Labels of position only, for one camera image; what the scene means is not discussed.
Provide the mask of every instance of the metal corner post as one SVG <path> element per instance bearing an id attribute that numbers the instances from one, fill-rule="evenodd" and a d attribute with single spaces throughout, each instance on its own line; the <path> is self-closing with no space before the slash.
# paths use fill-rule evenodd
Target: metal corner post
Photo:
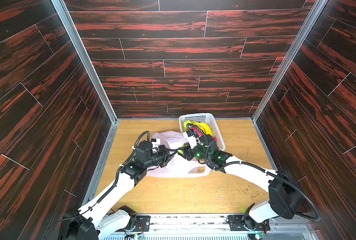
<path id="1" fill-rule="evenodd" d="M 63 0 L 51 0 L 56 12 L 58 13 L 58 16 L 65 27 L 65 30 L 67 34 L 70 37 L 71 42 L 73 43 L 75 50 L 77 51 L 82 64 L 84 65 L 87 74 L 89 75 L 91 82 L 93 83 L 93 86 L 95 90 L 97 91 L 97 94 L 99 98 L 101 99 L 101 102 L 104 105 L 104 108 L 110 118 L 111 121 L 111 127 L 110 130 L 107 134 L 107 138 L 104 144 L 104 147 L 102 149 L 101 155 L 99 156 L 97 165 L 95 167 L 92 179 L 90 181 L 89 187 L 86 191 L 84 201 L 82 204 L 86 204 L 90 199 L 94 198 L 95 192 L 98 189 L 98 184 L 99 180 L 102 176 L 108 154 L 110 152 L 111 146 L 113 144 L 113 139 L 115 136 L 115 133 L 118 128 L 119 120 L 117 116 L 115 115 L 114 109 L 110 104 L 110 101 L 107 97 L 107 94 L 105 93 L 105 90 L 102 86 L 101 81 L 99 80 L 98 74 L 94 69 L 93 63 L 90 60 L 89 55 L 87 54 L 87 51 L 85 49 L 85 46 L 82 43 L 82 39 L 79 36 L 79 33 L 74 25 L 74 22 L 70 16 L 69 11 L 67 10 L 67 7 L 65 5 L 65 2 Z"/>
<path id="2" fill-rule="evenodd" d="M 69 11 L 63 0 L 51 0 L 58 16 L 66 29 L 67 34 L 70 37 L 71 42 L 73 43 L 75 50 L 77 51 L 82 64 L 84 65 L 87 74 L 89 75 L 91 82 L 94 85 L 95 90 L 98 93 L 99 98 L 101 99 L 105 110 L 110 118 L 111 123 L 114 125 L 117 122 L 117 116 L 114 113 L 114 109 L 110 104 L 110 101 L 105 93 L 105 90 L 102 86 L 101 81 L 99 80 L 98 74 L 94 69 L 93 63 L 90 60 L 89 55 L 85 49 L 85 46 L 82 43 L 82 39 L 79 36 L 79 33 L 74 25 L 74 22 L 70 16 Z"/>
<path id="3" fill-rule="evenodd" d="M 298 34 L 296 35 L 293 44 L 291 44 L 290 49 L 286 53 L 286 56 L 280 65 L 279 69 L 277 70 L 276 74 L 271 81 L 270 86 L 268 87 L 266 93 L 264 94 L 257 110 L 252 116 L 252 121 L 256 122 L 259 118 L 259 115 L 262 113 L 263 108 L 266 106 L 268 101 L 271 98 L 271 95 L 274 93 L 276 87 L 280 83 L 282 77 L 285 75 L 288 67 L 290 66 L 292 60 L 294 59 L 296 53 L 300 49 L 303 41 L 305 41 L 308 33 L 310 32 L 311 28 L 314 26 L 317 18 L 321 14 L 324 6 L 326 5 L 328 0 L 316 0 L 313 7 L 311 8 L 309 14 L 307 15 L 303 25 L 301 26 Z"/>
<path id="4" fill-rule="evenodd" d="M 274 159 L 273 159 L 273 157 L 271 156 L 270 151 L 268 150 L 268 147 L 267 147 L 266 142 L 265 142 L 265 140 L 264 140 L 264 138 L 263 138 L 263 136 L 262 136 L 262 133 L 259 131 L 259 127 L 258 127 L 257 123 L 256 123 L 256 122 L 253 122 L 253 125 L 254 125 L 255 130 L 257 131 L 259 140 L 260 140 L 260 142 L 262 143 L 263 149 L 264 149 L 265 152 L 266 152 L 267 158 L 268 158 L 268 160 L 269 160 L 269 162 L 270 162 L 270 164 L 271 164 L 271 166 L 272 166 L 272 169 L 278 170 L 278 167 L 276 166 L 276 164 L 275 164 L 275 162 L 274 162 Z"/>
<path id="5" fill-rule="evenodd" d="M 119 124 L 119 121 L 117 123 L 111 124 L 110 130 L 108 131 L 108 134 L 107 134 L 106 142 L 102 149 L 101 156 L 99 156 L 99 160 L 95 167 L 93 176 L 91 177 L 91 181 L 90 181 L 89 187 L 86 191 L 85 198 L 84 198 L 82 204 L 88 203 L 95 196 L 95 193 L 98 189 L 99 180 L 101 179 L 101 176 L 104 172 L 108 154 L 109 154 L 111 146 L 113 144 L 115 133 L 117 132 L 117 129 L 118 129 L 118 124 Z"/>

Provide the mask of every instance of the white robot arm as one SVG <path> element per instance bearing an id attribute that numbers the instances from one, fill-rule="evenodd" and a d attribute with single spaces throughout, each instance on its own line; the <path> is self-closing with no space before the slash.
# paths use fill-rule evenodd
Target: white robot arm
<path id="1" fill-rule="evenodd" d="M 142 180 L 149 167 L 158 165 L 165 167 L 178 150 L 183 151 L 183 154 L 178 154 L 187 160 L 191 160 L 194 156 L 204 159 L 211 169 L 241 177 L 269 193 L 268 200 L 260 204 L 252 204 L 244 213 L 243 224 L 249 230 L 254 230 L 260 223 L 276 216 L 291 219 L 294 214 L 297 214 L 310 220 L 320 219 L 318 209 L 302 192 L 288 171 L 264 169 L 242 161 L 227 152 L 219 151 L 214 138 L 205 135 L 195 125 L 191 125 L 187 126 L 195 128 L 196 131 L 190 129 L 186 133 L 185 137 L 188 138 L 189 144 L 179 149 L 159 146 L 159 139 L 150 141 L 150 133 L 142 133 L 130 157 L 119 167 L 116 179 L 89 203 L 64 215 L 65 221 L 62 222 L 59 239 L 101 240 L 119 229 L 133 230 L 136 212 L 132 209 L 124 206 L 108 217 L 105 217 L 105 214 Z M 139 143 L 145 134 L 148 134 L 147 141 Z M 302 198 L 307 200 L 316 217 L 296 212 Z"/>

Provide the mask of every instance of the white plastic bag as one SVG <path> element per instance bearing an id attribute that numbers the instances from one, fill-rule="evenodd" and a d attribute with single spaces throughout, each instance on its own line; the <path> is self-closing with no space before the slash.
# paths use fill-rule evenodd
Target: white plastic bag
<path id="1" fill-rule="evenodd" d="M 157 132 L 152 138 L 161 139 L 161 145 L 166 148 L 176 149 L 187 142 L 187 139 L 180 132 Z M 167 166 L 157 168 L 152 171 L 147 171 L 146 176 L 151 177 L 203 177 L 210 173 L 211 169 L 205 164 L 198 163 L 196 158 L 187 161 L 180 155 L 176 154 Z"/>

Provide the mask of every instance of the wooden floor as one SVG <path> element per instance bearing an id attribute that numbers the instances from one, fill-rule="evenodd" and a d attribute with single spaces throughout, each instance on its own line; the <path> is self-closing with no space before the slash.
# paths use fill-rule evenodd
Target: wooden floor
<path id="1" fill-rule="evenodd" d="M 271 169 L 251 120 L 217 120 L 227 152 L 243 161 Z M 99 182 L 97 194 L 115 178 L 119 164 L 132 152 L 144 131 L 179 132 L 178 120 L 122 120 Z M 146 176 L 114 205 L 127 205 L 138 213 L 239 213 L 252 203 L 268 198 L 258 186 L 237 176 L 211 172 L 199 178 L 155 178 Z"/>

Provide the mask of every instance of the red object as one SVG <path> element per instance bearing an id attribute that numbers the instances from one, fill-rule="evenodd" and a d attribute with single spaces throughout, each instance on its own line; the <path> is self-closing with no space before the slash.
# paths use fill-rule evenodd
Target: red object
<path id="1" fill-rule="evenodd" d="M 190 127 L 191 130 L 195 131 L 199 136 L 202 136 L 202 134 L 200 132 L 198 132 L 197 129 L 193 128 L 193 127 Z"/>

